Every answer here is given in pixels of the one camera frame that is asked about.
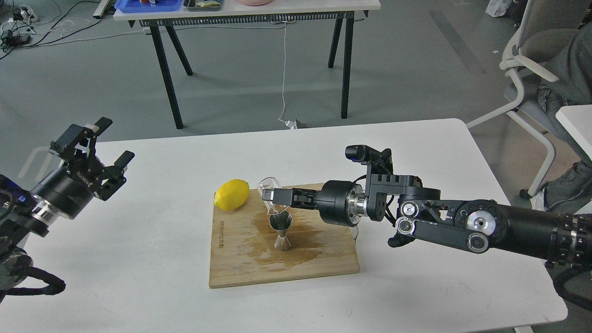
white table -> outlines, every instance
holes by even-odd
[[[582,150],[588,156],[592,156],[592,105],[562,107],[556,117]],[[576,212],[576,214],[590,213],[592,213],[592,202]]]
[[[224,0],[223,7],[219,11],[189,11],[184,7],[176,11],[124,13],[118,10],[113,19],[116,21],[140,21],[142,27],[150,27],[150,34],[154,42],[156,56],[160,65],[162,78],[165,82],[166,92],[169,98],[170,109],[177,129],[184,127],[181,112],[175,95],[173,81],[170,77],[169,65],[166,61],[165,50],[162,45],[159,27],[165,27],[175,47],[185,72],[193,75],[191,65],[185,56],[181,42],[179,41],[175,25],[202,25],[202,24],[232,24],[232,23],[259,23],[259,22],[283,22],[283,21],[308,21],[335,19],[333,40],[329,52],[328,67],[333,68],[337,44],[341,34],[343,20],[345,24],[344,58],[343,58],[343,85],[341,99],[341,118],[348,117],[349,80],[352,63],[353,23],[354,12],[380,9],[379,0],[273,0],[262,6],[243,5],[236,0]]]
[[[540,259],[422,241],[392,249],[386,220],[360,222],[358,274],[208,288],[212,201],[222,183],[353,180],[366,170],[344,156],[354,144],[392,148],[395,173],[420,176],[443,199],[508,204],[455,119],[99,143],[106,164],[136,153],[127,184],[76,220],[58,219],[45,239],[29,238],[36,266],[67,287],[7,296],[1,331],[446,333],[566,317]]]

spilled liquid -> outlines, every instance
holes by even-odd
[[[269,215],[259,213],[255,216],[251,225],[257,228],[257,235],[245,240],[252,247],[248,256],[262,265],[275,265],[270,267],[269,271],[282,271],[286,267],[293,267],[307,261],[315,259],[325,251],[325,247],[317,240],[317,236],[323,231],[306,224],[301,218],[290,211],[292,214],[292,226],[288,229],[286,237],[292,244],[288,251],[278,251],[274,247],[275,239],[278,233],[269,226]]]

jeans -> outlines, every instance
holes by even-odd
[[[592,196],[592,160],[556,117],[561,107],[575,105],[575,103],[544,85],[539,87],[538,101],[543,112],[554,125],[553,128],[546,130],[566,142],[581,159],[562,176],[543,185],[545,206],[548,210],[555,212],[575,213]]]

person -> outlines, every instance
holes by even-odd
[[[545,68],[559,77],[556,82],[541,80],[538,89],[539,105],[554,125],[547,130],[567,142],[580,161],[559,178],[544,183],[535,197],[542,197],[544,210],[573,214],[592,198],[592,159],[559,123],[556,114],[566,105],[592,104],[592,24],[581,27]]]

pink plate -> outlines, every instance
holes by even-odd
[[[268,4],[268,3],[272,2],[273,0],[236,0],[236,1],[240,2],[243,5],[261,6],[261,5]]]

